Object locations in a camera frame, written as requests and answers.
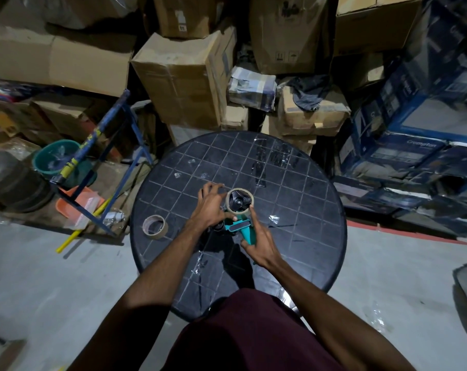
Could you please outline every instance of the packing tape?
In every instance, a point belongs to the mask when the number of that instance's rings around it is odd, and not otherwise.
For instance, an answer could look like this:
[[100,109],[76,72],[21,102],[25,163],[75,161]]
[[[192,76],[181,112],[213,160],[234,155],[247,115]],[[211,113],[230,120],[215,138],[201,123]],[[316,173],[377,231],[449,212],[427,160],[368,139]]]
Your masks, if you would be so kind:
[[[161,222],[163,224],[162,227],[156,233],[150,233],[149,227],[156,222]],[[167,233],[168,224],[165,221],[165,219],[161,217],[160,215],[149,216],[147,219],[144,220],[144,223],[142,224],[142,231],[144,232],[144,234],[148,235],[151,239],[160,239],[164,237],[165,234]]]
[[231,189],[227,194],[226,194],[226,197],[225,197],[225,205],[226,205],[226,209],[227,211],[229,211],[230,213],[234,214],[234,215],[245,215],[245,216],[249,216],[249,209],[246,209],[245,211],[242,211],[242,212],[234,212],[230,209],[230,194],[232,192],[234,192],[235,190],[240,190],[240,191],[243,191],[244,193],[248,194],[250,197],[251,197],[251,205],[254,206],[254,195],[252,195],[248,190],[246,189],[242,189],[240,187],[236,187],[235,189]]

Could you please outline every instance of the concrete floor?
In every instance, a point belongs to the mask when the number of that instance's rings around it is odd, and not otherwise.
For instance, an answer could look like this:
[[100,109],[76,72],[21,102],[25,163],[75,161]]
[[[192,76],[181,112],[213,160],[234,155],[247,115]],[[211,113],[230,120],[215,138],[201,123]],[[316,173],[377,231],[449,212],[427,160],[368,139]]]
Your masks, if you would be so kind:
[[[64,239],[0,222],[0,336],[27,339],[15,370],[68,365],[137,277],[128,237],[123,246],[85,240],[58,255]],[[466,245],[350,227],[329,294],[373,323],[418,370],[467,371],[467,304],[452,277],[464,263]],[[141,370],[162,367],[185,324],[168,316]]]

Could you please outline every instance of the teal bucket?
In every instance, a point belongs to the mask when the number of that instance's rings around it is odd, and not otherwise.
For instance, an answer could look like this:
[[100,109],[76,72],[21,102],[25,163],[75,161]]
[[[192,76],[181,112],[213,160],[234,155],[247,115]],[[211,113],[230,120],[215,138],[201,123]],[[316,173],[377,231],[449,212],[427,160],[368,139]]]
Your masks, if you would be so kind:
[[[69,139],[62,139],[48,144],[36,153],[34,159],[32,159],[32,166],[46,179],[50,180],[51,177],[60,173],[67,161],[75,155],[79,147],[80,144]],[[88,160],[82,160],[63,183],[63,188],[70,189],[80,185],[91,169],[92,163]],[[93,184],[96,177],[97,173],[94,173],[87,186]]]

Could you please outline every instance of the hand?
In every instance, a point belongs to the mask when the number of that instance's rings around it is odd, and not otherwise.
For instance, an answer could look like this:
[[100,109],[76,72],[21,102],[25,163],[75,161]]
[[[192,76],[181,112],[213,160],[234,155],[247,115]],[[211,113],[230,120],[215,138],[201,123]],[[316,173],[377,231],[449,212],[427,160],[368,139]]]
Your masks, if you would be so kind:
[[196,227],[199,227],[201,231],[222,222],[226,218],[237,221],[237,217],[234,214],[221,209],[226,193],[218,194],[220,187],[224,187],[224,185],[222,183],[208,182],[197,193],[197,207],[193,211],[190,221]]
[[267,227],[261,225],[252,205],[250,206],[250,210],[252,225],[256,231],[256,245],[249,245],[245,239],[243,239],[240,244],[247,252],[247,255],[249,255],[261,267],[264,267],[269,271],[283,259],[274,244],[271,232]]

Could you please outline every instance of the forearm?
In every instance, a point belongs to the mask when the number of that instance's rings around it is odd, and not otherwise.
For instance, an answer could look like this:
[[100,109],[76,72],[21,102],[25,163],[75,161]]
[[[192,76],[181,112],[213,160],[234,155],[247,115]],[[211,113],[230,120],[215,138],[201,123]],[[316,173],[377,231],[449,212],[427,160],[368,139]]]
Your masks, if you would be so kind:
[[414,370],[385,337],[281,258],[268,269],[290,294],[318,339],[347,370]]
[[138,370],[151,350],[202,228],[189,220],[111,309],[68,371]]

